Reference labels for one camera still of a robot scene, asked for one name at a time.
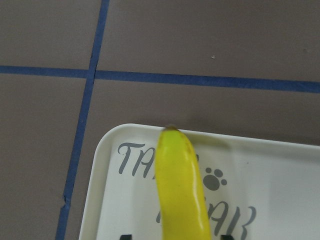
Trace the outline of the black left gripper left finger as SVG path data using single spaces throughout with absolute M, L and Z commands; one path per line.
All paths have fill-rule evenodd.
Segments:
M 133 236 L 131 234 L 122 234 L 119 240 L 132 240 Z

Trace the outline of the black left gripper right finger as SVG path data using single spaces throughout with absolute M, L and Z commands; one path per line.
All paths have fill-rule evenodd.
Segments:
M 221 240 L 232 240 L 232 236 L 231 235 L 227 235 L 227 234 L 222 234 L 220 236 Z

